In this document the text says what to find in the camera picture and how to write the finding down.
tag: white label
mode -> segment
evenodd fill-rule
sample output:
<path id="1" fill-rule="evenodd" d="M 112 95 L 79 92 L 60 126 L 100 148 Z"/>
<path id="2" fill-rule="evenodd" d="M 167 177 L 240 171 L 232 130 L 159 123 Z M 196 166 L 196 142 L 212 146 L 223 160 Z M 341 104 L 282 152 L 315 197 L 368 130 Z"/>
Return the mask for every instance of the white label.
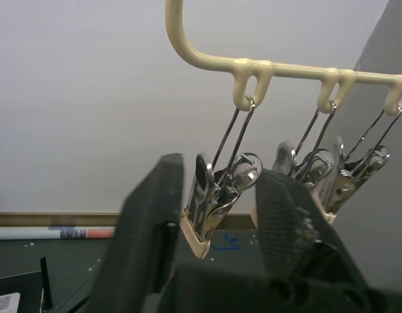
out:
<path id="1" fill-rule="evenodd" d="M 19 293 L 0 295 L 0 313 L 17 313 L 19 302 Z"/>

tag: gray wall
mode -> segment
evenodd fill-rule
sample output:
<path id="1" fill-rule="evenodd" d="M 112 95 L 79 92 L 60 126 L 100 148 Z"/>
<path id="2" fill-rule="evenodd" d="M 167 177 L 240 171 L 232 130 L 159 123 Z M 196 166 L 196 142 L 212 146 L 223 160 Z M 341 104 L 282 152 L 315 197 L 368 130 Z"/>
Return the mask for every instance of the gray wall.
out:
<path id="1" fill-rule="evenodd" d="M 402 73 L 402 0 L 390 0 L 356 69 Z M 380 113 L 387 92 L 379 86 L 356 86 L 333 118 L 325 141 L 340 134 L 349 151 Z M 381 119 L 355 158 L 375 144 L 391 120 Z M 372 284 L 402 290 L 402 116 L 384 145 L 391 152 L 386 167 L 343 206 L 335 228 Z"/>
<path id="2" fill-rule="evenodd" d="M 185 0 L 184 24 L 206 53 L 350 68 L 386 3 Z M 163 0 L 0 1 L 0 211 L 117 212 L 173 152 L 188 193 L 196 154 L 213 158 L 233 113 L 232 80 L 179 58 Z M 271 166 L 279 142 L 300 140 L 319 85 L 273 80 L 241 151 Z M 234 210 L 252 205 L 251 192 Z"/>

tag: metal clip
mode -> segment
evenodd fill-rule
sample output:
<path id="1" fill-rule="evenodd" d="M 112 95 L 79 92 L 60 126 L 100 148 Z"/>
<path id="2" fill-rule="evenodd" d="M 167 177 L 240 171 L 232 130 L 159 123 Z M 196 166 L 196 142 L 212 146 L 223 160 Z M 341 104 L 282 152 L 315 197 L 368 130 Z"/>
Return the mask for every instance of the metal clip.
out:
<path id="1" fill-rule="evenodd" d="M 293 176 L 310 189 L 314 188 L 320 180 L 324 179 L 331 172 L 334 165 L 333 156 L 330 154 L 330 152 L 325 149 L 318 148 L 337 109 L 334 101 L 330 100 L 329 102 L 330 106 L 332 107 L 332 112 L 324 122 L 313 150 L 304 158 L 303 162 L 297 166 L 296 158 L 311 129 L 313 128 L 315 121 L 317 120 L 317 117 L 320 113 L 319 109 L 317 109 L 314 113 L 314 116 L 305 130 L 297 149 L 294 150 L 290 142 L 282 142 L 279 144 L 277 156 L 272 166 L 273 171 Z"/>
<path id="2" fill-rule="evenodd" d="M 196 157 L 193 185 L 188 204 L 183 210 L 183 222 L 181 223 L 183 227 L 181 228 L 184 232 L 188 232 L 192 228 L 195 235 L 185 234 L 185 238 L 187 238 L 194 253 L 199 254 L 198 257 L 206 255 L 208 252 L 205 249 L 206 243 L 209 242 L 214 229 L 227 215 L 241 193 L 254 185 L 262 171 L 262 161 L 256 155 L 244 153 L 236 158 L 247 125 L 256 107 L 252 98 L 249 98 L 249 101 L 251 102 L 251 109 L 240 130 L 227 167 L 214 172 L 217 160 L 237 119 L 238 109 L 233 114 L 213 162 L 209 161 L 205 153 L 200 153 Z"/>
<path id="3" fill-rule="evenodd" d="M 369 178 L 385 166 L 390 157 L 390 153 L 385 146 L 381 145 L 381 143 L 392 126 L 401 116 L 401 107 L 397 106 L 397 109 L 397 116 L 387 127 L 378 142 L 358 161 L 346 163 L 356 150 L 357 146 L 359 146 L 369 131 L 382 117 L 383 112 L 360 137 L 347 156 L 345 156 L 343 150 L 343 142 L 341 141 L 341 138 L 338 137 L 333 149 L 335 170 L 333 171 L 333 174 L 323 180 L 318 187 L 318 196 L 326 213 L 332 213 L 335 215 L 340 207 L 350 199 Z"/>

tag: cream hanger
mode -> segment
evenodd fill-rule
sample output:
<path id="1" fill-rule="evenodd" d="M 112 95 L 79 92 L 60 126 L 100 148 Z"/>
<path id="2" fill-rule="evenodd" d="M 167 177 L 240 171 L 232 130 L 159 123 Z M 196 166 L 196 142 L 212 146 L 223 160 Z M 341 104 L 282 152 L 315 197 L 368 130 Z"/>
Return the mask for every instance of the cream hanger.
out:
<path id="1" fill-rule="evenodd" d="M 198 51 L 187 39 L 182 25 L 183 0 L 166 0 L 166 30 L 175 51 L 189 64 L 203 68 L 229 72 L 234 76 L 233 101 L 242 111 L 249 111 L 250 104 L 246 99 L 245 89 L 251 76 L 257 79 L 256 89 L 251 96 L 259 106 L 268 90 L 273 76 L 289 78 L 305 78 L 320 80 L 322 87 L 317 98 L 317 106 L 323 113 L 331 113 L 329 96 L 336 84 L 339 90 L 334 98 L 340 108 L 355 83 L 370 83 L 390 86 L 384 110 L 388 115 L 396 115 L 398 104 L 402 108 L 402 75 L 356 72 L 338 68 L 307 67 L 303 65 L 257 61 L 246 58 L 233 59 L 204 54 Z"/>

